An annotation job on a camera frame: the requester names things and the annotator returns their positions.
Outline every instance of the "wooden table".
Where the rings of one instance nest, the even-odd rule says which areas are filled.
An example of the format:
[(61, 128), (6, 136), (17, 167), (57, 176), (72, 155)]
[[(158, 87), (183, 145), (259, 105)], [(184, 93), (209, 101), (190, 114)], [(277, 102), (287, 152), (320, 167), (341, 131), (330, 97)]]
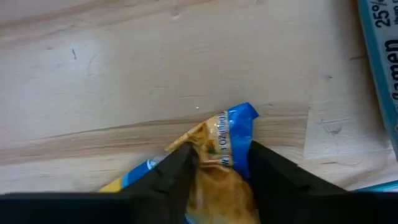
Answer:
[(255, 139), (310, 172), (349, 190), (398, 179), (355, 0), (18, 0), (0, 15), (0, 192), (96, 190), (243, 101)]

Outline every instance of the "blue plastic wrapper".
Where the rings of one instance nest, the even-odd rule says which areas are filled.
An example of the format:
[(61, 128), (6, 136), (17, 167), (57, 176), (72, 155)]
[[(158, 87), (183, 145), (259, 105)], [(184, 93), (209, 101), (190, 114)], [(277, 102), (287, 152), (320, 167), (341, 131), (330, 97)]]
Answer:
[(228, 110), (233, 169), (245, 179), (250, 176), (247, 154), (253, 139), (253, 120), (258, 116), (250, 103), (242, 103)]

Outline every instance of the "black object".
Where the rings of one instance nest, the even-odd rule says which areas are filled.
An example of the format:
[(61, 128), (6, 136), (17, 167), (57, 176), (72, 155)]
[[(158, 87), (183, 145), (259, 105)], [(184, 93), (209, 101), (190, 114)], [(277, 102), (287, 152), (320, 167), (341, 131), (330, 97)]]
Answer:
[[(198, 156), (184, 144), (116, 194), (7, 194), (0, 223), (184, 223)], [(398, 194), (351, 193), (252, 142), (250, 184), (261, 223), (398, 223)]]
[(248, 166), (261, 223), (398, 223), (398, 194), (347, 192), (254, 141)]
[(6, 194), (0, 223), (184, 223), (197, 163), (187, 143), (120, 193)]

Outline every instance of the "yellow plastic wrapper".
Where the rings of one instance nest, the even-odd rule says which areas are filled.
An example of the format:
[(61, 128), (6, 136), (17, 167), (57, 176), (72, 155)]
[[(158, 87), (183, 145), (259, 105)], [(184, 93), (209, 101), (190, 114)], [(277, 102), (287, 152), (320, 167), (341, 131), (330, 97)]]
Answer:
[(220, 137), (220, 117), (225, 114), (199, 124), (166, 149), (172, 152), (189, 141), (198, 152), (200, 167), (187, 208), (192, 223), (258, 223), (250, 186), (232, 169), (229, 134)]

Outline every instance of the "crumpled snack bag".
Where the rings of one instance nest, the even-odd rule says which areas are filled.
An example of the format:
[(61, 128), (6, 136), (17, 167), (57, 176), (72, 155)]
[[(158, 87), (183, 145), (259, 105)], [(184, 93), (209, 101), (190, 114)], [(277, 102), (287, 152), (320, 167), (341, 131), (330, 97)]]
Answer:
[[(165, 150), (170, 153), (192, 142), (199, 168), (187, 205), (187, 223), (259, 223), (249, 184), (247, 153), (258, 117), (249, 103), (242, 103), (200, 123)], [(148, 159), (100, 192), (117, 192), (141, 178), (163, 157)]]

